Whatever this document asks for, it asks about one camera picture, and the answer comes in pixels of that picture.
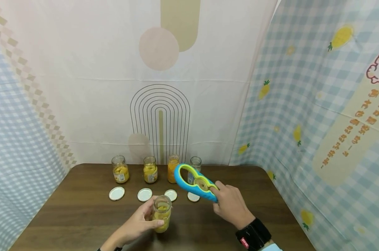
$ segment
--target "white backdrop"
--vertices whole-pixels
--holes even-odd
[[[150,133],[150,142],[138,138],[129,142],[131,100],[153,84],[174,87],[190,107],[187,144],[169,140],[171,132],[165,128],[164,151],[178,145],[182,156],[187,149],[187,160],[198,155],[204,163],[229,163],[255,53],[276,1],[200,1],[195,43],[179,52],[173,66],[160,71],[144,63],[139,44],[148,29],[160,29],[161,2],[171,4],[168,0],[0,2],[8,28],[77,164],[108,163],[117,154],[137,163],[149,154],[148,148],[157,155]],[[137,158],[133,145],[143,146]]]

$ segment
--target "red watch label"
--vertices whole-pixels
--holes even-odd
[[[242,238],[240,239],[240,242],[242,243],[242,245],[245,246],[246,249],[249,248],[249,245],[248,245],[247,241],[244,239],[244,237],[242,237]]]

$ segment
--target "beige circle pattern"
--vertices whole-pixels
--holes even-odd
[[[139,55],[149,68],[165,71],[174,66],[178,59],[178,42],[170,31],[153,27],[140,37]]]

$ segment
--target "hand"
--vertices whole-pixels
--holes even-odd
[[[122,247],[131,243],[149,229],[161,227],[163,220],[149,221],[152,216],[153,202],[157,196],[153,196],[140,206],[137,211],[118,229],[100,248],[101,251],[113,251],[116,247]]]
[[[224,185],[220,181],[215,185],[219,190],[215,188],[210,190],[218,199],[218,204],[213,204],[213,210],[218,216],[233,224],[238,230],[253,222],[255,216],[248,210],[238,188]]]

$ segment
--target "jar label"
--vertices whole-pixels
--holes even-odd
[[[157,180],[157,171],[154,174],[148,175],[148,182],[155,182]]]
[[[188,172],[188,184],[194,185],[194,176]]]
[[[115,174],[116,181],[117,182],[123,182],[125,180],[125,175],[124,174]]]

